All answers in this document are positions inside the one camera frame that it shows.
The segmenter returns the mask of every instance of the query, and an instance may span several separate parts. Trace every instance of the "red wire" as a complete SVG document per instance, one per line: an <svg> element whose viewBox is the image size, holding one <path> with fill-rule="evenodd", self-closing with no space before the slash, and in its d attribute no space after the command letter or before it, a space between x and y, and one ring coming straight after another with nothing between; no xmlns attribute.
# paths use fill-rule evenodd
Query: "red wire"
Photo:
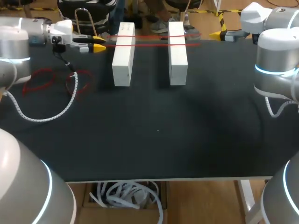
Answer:
<svg viewBox="0 0 299 224"><path fill-rule="evenodd" d="M177 36L157 36L157 35L135 35L135 36L129 36L129 35L109 35L110 37L137 37L137 38L168 38L168 37L185 37L185 36L200 36L201 34L185 34L185 35L177 35Z"/></svg>
<svg viewBox="0 0 299 224"><path fill-rule="evenodd" d="M27 85L28 85L28 83L30 82L30 80L31 80L33 77L37 76L37 75L38 75L39 73L41 73L41 72L52 72L52 74L53 74L53 78L52 78L49 82L47 82L46 84L44 84L44 85L40 85L40 86L37 86L37 87L31 87L31 88L28 88ZM29 91L41 90L41 89L44 89L44 88L46 88L46 87L52 85L52 84L54 83L54 81L55 81L55 78L56 78L56 74L55 74L55 72L53 72L52 69L39 69L39 70L33 72L32 75L31 75L31 79L28 80L27 82L25 82L25 84L24 84L24 86L23 86L23 91L22 91L23 96L25 96L26 93L29 92Z"/></svg>
<svg viewBox="0 0 299 224"><path fill-rule="evenodd" d="M69 82L69 81L71 80L71 76L72 76L73 74L74 74L74 73L70 73L70 74L68 75L66 81L65 81L65 87L66 87L66 89L67 89L67 91L68 91L68 93L69 93L70 95L72 95L73 92L69 89L69 87L68 87L68 85L67 85L67 82ZM92 73L89 72L89 71L87 71L87 70L78 70L78 71L77 71L77 74L78 74L78 75L80 75L80 74L86 74L86 75L88 75L91 79L93 79L93 75L92 75ZM77 91L77 94L76 94L76 99L78 99L77 97L79 96L79 94L81 94L81 93L83 93L84 91L86 91L86 90L88 89L89 86L90 86L90 83L87 83L87 84L85 84L85 86L83 86L82 89L78 90L78 91Z"/></svg>
<svg viewBox="0 0 299 224"><path fill-rule="evenodd" d="M116 45L116 44L107 44L104 45L105 47L124 47L124 46L136 46L136 47L165 47L165 46L199 46L199 43L186 43L186 44L167 44L167 43L143 43L143 44L123 44L123 45Z"/></svg>

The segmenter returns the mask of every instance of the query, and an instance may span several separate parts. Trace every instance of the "black chair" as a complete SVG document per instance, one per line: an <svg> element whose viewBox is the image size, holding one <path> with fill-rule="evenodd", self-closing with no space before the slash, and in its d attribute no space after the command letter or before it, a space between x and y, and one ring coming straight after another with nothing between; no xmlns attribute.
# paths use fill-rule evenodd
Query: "black chair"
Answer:
<svg viewBox="0 0 299 224"><path fill-rule="evenodd" d="M97 34L109 30L109 13L115 8L117 0L57 0L60 15L63 19L72 20L74 31L78 32L75 18L77 8L87 9L93 18ZM81 34L94 35L93 26L87 12L77 12Z"/></svg>
<svg viewBox="0 0 299 224"><path fill-rule="evenodd" d="M203 0L190 0L182 2L182 0L166 0L166 3L171 7L177 8L180 12L180 21L185 21L185 12L188 9L199 8Z"/></svg>
<svg viewBox="0 0 299 224"><path fill-rule="evenodd" d="M14 7L23 6L25 15L27 18L32 18L32 14L30 11L30 3L34 2L34 0L4 0L5 5L10 5Z"/></svg>

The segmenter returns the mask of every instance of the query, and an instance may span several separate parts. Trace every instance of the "white cable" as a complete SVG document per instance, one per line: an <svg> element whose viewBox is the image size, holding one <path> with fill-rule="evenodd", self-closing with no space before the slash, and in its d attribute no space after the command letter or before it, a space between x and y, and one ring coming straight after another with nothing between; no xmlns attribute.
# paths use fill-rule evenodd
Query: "white cable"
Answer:
<svg viewBox="0 0 299 224"><path fill-rule="evenodd" d="M294 74L292 76L292 82L291 82L291 96L292 96L292 98L294 100L289 100L289 101L284 102L280 106L280 108L279 108L279 110L277 111L276 114L274 114L273 111L272 111L272 109L271 109L268 97L265 97L266 105L267 105L267 108L268 108L268 111L269 111L269 114L271 115L271 117L273 117L273 118L279 117L280 114L282 113L282 111L284 110L284 108L286 106L290 105L290 104L297 104L297 105L299 105L299 101L297 100L297 97L296 97L296 88L295 88L295 84L296 84L296 79L297 79L298 72L299 72L299 69L296 69L294 71Z"/></svg>
<svg viewBox="0 0 299 224"><path fill-rule="evenodd" d="M284 102L284 103L280 106L280 108L279 108L279 110L277 111L277 113L274 114L273 111L272 111L272 109L271 109L271 106L270 106L270 102L269 102L268 97L265 97L265 101L266 101L266 105L267 105L269 114L270 114L271 117L273 117L273 118L277 118L277 117L279 117L280 114L281 114L281 112L284 110L284 108L285 108L286 106L288 106L288 105L290 105L290 104L297 104L294 100L286 101L286 102Z"/></svg>
<svg viewBox="0 0 299 224"><path fill-rule="evenodd" d="M159 199L159 188L157 186L156 183L152 182L156 189L157 189L157 193L154 192L152 189L136 183L136 182L117 182L115 183L112 187L110 187L108 189L108 191L106 192L106 200L108 201L108 205L104 204L101 196L102 196L102 192L103 192L103 188L101 189L101 183L98 183L98 189L97 189L97 196L98 198L96 198L92 193L89 193L90 197L96 202L98 203L100 206L104 207L104 208L113 208L113 207L120 207L120 208L134 208L134 209L140 209L141 204L144 203L144 201L142 201L140 204L134 204L129 202L129 198L131 198L135 192L142 190L144 192L144 197L148 199L149 197L147 197L148 193L152 194L153 197L155 198L154 201L157 202L158 205L158 209L159 209L159 220L158 220L158 224L162 224L163 222L163 208L162 208L162 204L161 201Z"/></svg>
<svg viewBox="0 0 299 224"><path fill-rule="evenodd" d="M61 111L59 114L57 114L56 116L54 117L51 117L51 118L46 118L46 119L32 119L32 118L29 118L27 117L25 114L23 114L23 112L21 111L16 99L14 98L14 96L9 92L9 91L6 91L5 92L5 95L7 94L9 96L9 98L12 100L12 102L14 103L14 106L16 107L17 109L17 112L19 113L19 115L24 118L25 120L28 120L28 121L31 121L31 122L48 122L48 121L52 121L52 120L55 120L57 118L59 118L60 116L62 116L65 112L68 111L68 109L70 108L70 106L72 105L75 97L76 97L76 94L77 94L77 89L78 89L78 74L76 72L74 72L74 74L72 75L72 77L75 77L75 87L74 87L74 91L73 91L73 94L71 96L71 99L68 103L68 105L65 107L65 109L63 111Z"/></svg>

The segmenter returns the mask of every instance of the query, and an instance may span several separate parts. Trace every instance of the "black table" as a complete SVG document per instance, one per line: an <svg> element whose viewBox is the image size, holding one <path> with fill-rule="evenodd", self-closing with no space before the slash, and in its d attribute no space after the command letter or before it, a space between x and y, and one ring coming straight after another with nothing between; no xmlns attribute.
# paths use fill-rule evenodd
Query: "black table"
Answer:
<svg viewBox="0 0 299 224"><path fill-rule="evenodd" d="M202 41L187 54L186 86L169 86L168 48L137 47L131 86L121 88L113 84L113 49L69 50L67 60L94 74L90 92L46 124L23 120L4 98L0 128L67 182L274 175L298 150L299 115L296 106L277 119L268 114L253 88L256 46ZM56 83L25 97L22 85L11 92L26 115L56 115L70 99L69 71L50 46L32 49L31 57L32 71L52 68Z"/></svg>

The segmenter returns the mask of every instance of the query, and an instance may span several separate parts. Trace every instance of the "white block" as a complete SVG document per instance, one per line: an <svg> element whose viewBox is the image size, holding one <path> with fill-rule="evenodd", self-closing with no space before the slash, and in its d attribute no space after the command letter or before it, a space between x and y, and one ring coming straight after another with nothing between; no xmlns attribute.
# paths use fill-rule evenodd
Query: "white block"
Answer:
<svg viewBox="0 0 299 224"><path fill-rule="evenodd" d="M168 34L182 35L182 37L168 37L169 44L185 44L183 22L169 22ZM188 72L186 46L169 46L168 57L170 85L186 85Z"/></svg>
<svg viewBox="0 0 299 224"><path fill-rule="evenodd" d="M121 22L118 31L119 36L135 36L135 26L132 22ZM118 37L112 62L112 71L115 86L130 86L134 50L135 37Z"/></svg>

